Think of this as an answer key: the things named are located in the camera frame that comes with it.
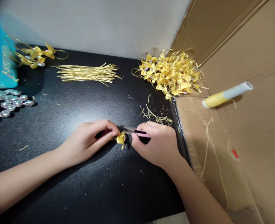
red mark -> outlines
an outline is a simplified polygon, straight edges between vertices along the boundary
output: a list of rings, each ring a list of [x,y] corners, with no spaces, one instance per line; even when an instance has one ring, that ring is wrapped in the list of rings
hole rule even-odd
[[[235,150],[235,149],[233,149],[233,150],[232,150],[232,152],[233,152],[233,154],[236,156],[236,158],[237,158],[237,159],[239,159],[239,156],[238,156],[238,154],[237,154],[236,150]]]

right hand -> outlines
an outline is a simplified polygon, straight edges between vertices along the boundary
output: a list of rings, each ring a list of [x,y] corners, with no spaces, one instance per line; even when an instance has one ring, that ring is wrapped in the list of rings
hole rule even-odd
[[[151,137],[150,142],[145,145],[137,134],[132,134],[132,146],[144,159],[165,170],[181,158],[173,128],[153,121],[142,123],[137,128]]]

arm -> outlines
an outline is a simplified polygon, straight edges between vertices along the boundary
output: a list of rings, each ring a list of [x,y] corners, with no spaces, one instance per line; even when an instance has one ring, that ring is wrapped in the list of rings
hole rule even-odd
[[[101,138],[95,136],[104,130]],[[57,149],[0,173],[0,214],[62,170],[90,158],[119,130],[108,120],[82,123]]]
[[[139,125],[138,129],[149,134],[151,140],[144,145],[132,134],[132,146],[143,158],[167,172],[177,187],[190,223],[231,224],[229,216],[180,155],[175,130],[151,121]]]

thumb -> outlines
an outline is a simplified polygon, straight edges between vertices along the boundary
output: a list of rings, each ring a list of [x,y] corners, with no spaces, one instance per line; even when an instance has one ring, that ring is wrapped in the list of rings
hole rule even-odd
[[[137,134],[133,133],[132,135],[132,143],[133,148],[138,152],[138,154],[142,155],[145,150],[145,145],[140,141],[140,138]]]
[[[113,137],[115,137],[118,133],[117,132],[108,132],[106,135],[103,135],[101,138],[99,138],[97,141],[95,141],[89,149],[91,151],[97,152],[102,146],[104,146],[106,143],[108,143]]]

white wall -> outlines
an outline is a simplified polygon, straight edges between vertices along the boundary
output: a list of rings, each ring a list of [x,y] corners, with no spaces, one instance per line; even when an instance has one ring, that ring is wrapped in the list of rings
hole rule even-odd
[[[190,0],[2,0],[8,35],[29,44],[139,58],[169,48]]]

